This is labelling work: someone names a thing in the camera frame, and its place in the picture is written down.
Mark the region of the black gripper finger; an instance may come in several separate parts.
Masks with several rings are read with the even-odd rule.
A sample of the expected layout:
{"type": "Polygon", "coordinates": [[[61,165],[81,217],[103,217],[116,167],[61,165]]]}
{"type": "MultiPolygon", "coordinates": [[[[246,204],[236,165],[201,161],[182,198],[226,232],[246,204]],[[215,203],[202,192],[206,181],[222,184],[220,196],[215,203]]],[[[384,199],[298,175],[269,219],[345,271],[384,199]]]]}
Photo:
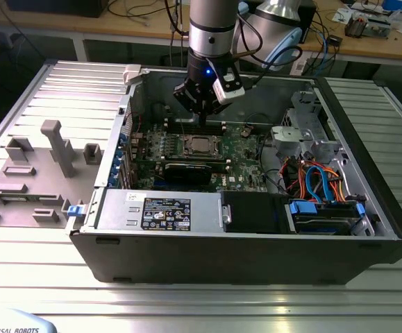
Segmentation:
{"type": "Polygon", "coordinates": [[[187,111],[197,115],[198,124],[203,126],[203,96],[199,84],[184,82],[174,88],[173,95],[187,111]]]}
{"type": "Polygon", "coordinates": [[[218,100],[215,92],[210,90],[206,95],[206,100],[203,104],[203,123],[206,123],[207,118],[213,114],[219,114],[227,105],[222,105],[218,100]]]}

